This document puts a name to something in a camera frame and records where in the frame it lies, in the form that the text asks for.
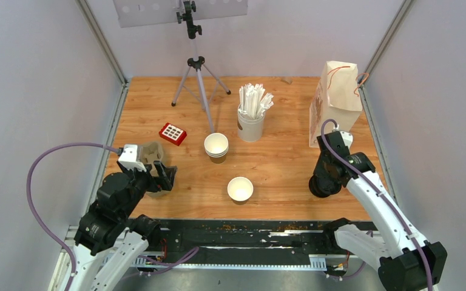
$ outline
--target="paper bag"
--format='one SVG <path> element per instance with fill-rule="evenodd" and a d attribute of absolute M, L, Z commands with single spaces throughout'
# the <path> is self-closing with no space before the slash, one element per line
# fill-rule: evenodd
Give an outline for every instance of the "paper bag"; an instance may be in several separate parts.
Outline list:
<path fill-rule="evenodd" d="M 341 130 L 349 131 L 363 110 L 357 88 L 358 68 L 348 62 L 328 61 L 322 70 L 310 105 L 309 146 L 319 147 L 317 137 L 325 120 L 335 119 Z M 328 123 L 325 133 L 331 132 Z"/>

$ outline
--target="tripod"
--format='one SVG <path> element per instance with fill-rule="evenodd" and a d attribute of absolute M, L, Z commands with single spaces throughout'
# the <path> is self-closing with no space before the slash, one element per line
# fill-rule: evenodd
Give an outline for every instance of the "tripod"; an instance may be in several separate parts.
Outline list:
<path fill-rule="evenodd" d="M 194 50 L 194 57 L 189 58 L 187 60 L 188 68 L 186 69 L 186 71 L 185 71 L 185 73 L 183 75 L 183 78 L 181 79 L 180 86 L 178 87 L 178 90 L 176 92 L 176 95 L 174 96 L 174 99 L 172 100 L 171 105 L 173 107 L 176 106 L 176 102 L 178 101 L 178 97 L 180 96 L 181 90 L 183 88 L 185 88 L 186 90 L 188 90 L 188 92 L 192 96 L 195 97 L 195 99 L 197 99 L 201 103 L 201 108 L 204 111 L 206 111 L 206 116 L 208 117 L 208 123 L 210 125 L 210 131 L 211 131 L 211 133 L 214 133 L 215 132 L 214 131 L 214 124 L 212 122 L 212 116 L 210 115 L 209 102 L 214 97 L 214 94 L 215 94 L 215 91 L 217 90 L 217 85 L 218 84 L 220 84 L 224 88 L 224 90 L 226 91 L 226 94 L 230 95 L 231 91 L 220 80 L 220 78 L 217 75 L 215 75 L 212 71 L 210 71 L 210 69 L 204 64 L 204 57 L 199 56 L 199 54 L 197 53 L 197 44 L 195 42 L 195 37 L 196 37 L 195 34 L 198 33 L 199 35 L 202 35 L 203 31 L 202 31 L 200 25 L 194 25 L 194 20 L 192 19 L 192 11 L 195 12 L 195 2 L 194 1 L 192 1 L 192 2 L 183 1 L 183 5 L 184 5 L 185 13 L 180 15 L 179 12 L 176 12 L 176 14 L 178 16 L 178 23 L 181 24 L 182 21 L 186 22 L 188 38 L 190 39 L 191 44 L 192 44 L 192 49 Z M 191 67 L 194 68 L 196 73 L 197 73 L 197 84 L 198 84 L 198 87 L 199 87 L 200 98 L 195 96 L 188 88 L 186 88 L 184 86 L 185 80 L 188 77 L 188 73 L 190 72 Z M 201 67 L 204 67 L 210 73 L 210 75 L 212 75 L 215 78 L 215 80 L 217 80 L 217 82 L 215 83 L 214 92 L 212 93 L 209 100 L 207 99 L 206 91 L 204 90 L 204 82 L 203 82 L 203 75 L 201 74 Z"/>

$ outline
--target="paper cup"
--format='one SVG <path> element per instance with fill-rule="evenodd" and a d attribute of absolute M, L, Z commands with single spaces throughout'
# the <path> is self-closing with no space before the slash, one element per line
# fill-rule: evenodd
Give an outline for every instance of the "paper cup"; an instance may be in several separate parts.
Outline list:
<path fill-rule="evenodd" d="M 228 138 L 222 133 L 212 133 L 204 140 L 204 150 L 212 162 L 220 164 L 226 160 L 229 150 Z"/>
<path fill-rule="evenodd" d="M 253 190 L 250 180 L 244 177 L 233 178 L 228 183 L 228 195 L 235 201 L 246 201 L 251 197 Z"/>

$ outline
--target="wooden tabletop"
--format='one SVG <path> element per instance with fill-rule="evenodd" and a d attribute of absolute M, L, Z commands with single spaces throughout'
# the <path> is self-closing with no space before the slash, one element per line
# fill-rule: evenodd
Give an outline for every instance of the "wooden tabletop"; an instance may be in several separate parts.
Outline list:
<path fill-rule="evenodd" d="M 232 94 L 227 95 L 219 87 L 210 103 L 215 131 L 229 140 L 228 155 L 222 164 L 212 163 L 204 151 L 209 126 L 200 103 L 183 90 L 177 106 L 171 107 L 180 80 L 134 78 L 130 84 L 113 145 L 160 141 L 167 153 L 166 164 L 178 167 L 172 191 L 157 198 L 146 195 L 133 217 L 145 214 L 152 218 L 184 219 L 370 220 L 345 189 L 325 199 L 316 198 L 308 190 L 308 180 L 319 157 L 319 149 L 308 147 L 308 109 L 319 78 L 293 78 L 291 85 L 271 77 L 222 78 Z M 263 136 L 253 143 L 237 136 L 238 89 L 249 82 L 262 83 L 267 92 L 274 94 Z M 215 80 L 205 78 L 204 84 L 209 97 Z M 198 92 L 195 78 L 189 78 L 186 86 Z M 158 136 L 166 122 L 187 131 L 181 146 Z M 382 173 L 364 114 L 351 133 L 351 151 L 364 152 Z M 117 156 L 113 154 L 106 174 L 119 171 Z M 228 182 L 236 176 L 247 177 L 254 185 L 253 195 L 243 205 L 235 204 L 226 191 Z"/>

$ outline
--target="metal beam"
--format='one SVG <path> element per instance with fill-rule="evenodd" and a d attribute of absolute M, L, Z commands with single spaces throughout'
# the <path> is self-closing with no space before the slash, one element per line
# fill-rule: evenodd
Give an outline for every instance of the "metal beam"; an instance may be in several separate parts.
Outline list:
<path fill-rule="evenodd" d="M 93 32 L 93 35 L 97 39 L 97 42 L 101 46 L 104 55 L 108 59 L 108 62 L 113 68 L 113 71 L 115 72 L 117 78 L 119 79 L 119 82 L 122 83 L 123 86 L 127 84 L 127 79 L 126 76 L 124 75 L 124 72 L 122 71 L 119 62 L 113 55 L 112 49 L 110 48 L 110 45 L 106 41 L 106 38 L 104 37 L 103 32 L 101 31 L 101 28 L 99 27 L 99 24 L 97 23 L 97 20 L 95 19 L 92 10 L 90 9 L 90 6 L 88 5 L 88 2 L 86 0 L 76 0 L 76 3 L 78 4 L 79 8 L 81 9 L 81 13 L 83 13 L 83 16 L 85 16 L 85 19 L 90 27 L 90 29 Z"/>
<path fill-rule="evenodd" d="M 367 69 L 365 69 L 366 73 L 372 74 L 374 67 L 377 65 L 379 62 L 379 59 L 387 49 L 388 44 L 392 40 L 392 37 L 394 36 L 395 32 L 403 22 L 403 19 L 406 17 L 408 11 L 410 11 L 410 8 L 412 4 L 415 2 L 415 0 L 404 0 L 403 3 L 401 4 L 401 7 L 399 7 L 399 10 L 397 11 L 396 16 L 392 20 L 392 23 L 390 24 L 387 32 L 385 33 L 385 36 L 381 40 L 378 48 L 374 52 L 373 57 L 371 58 L 371 61 L 369 62 Z"/>

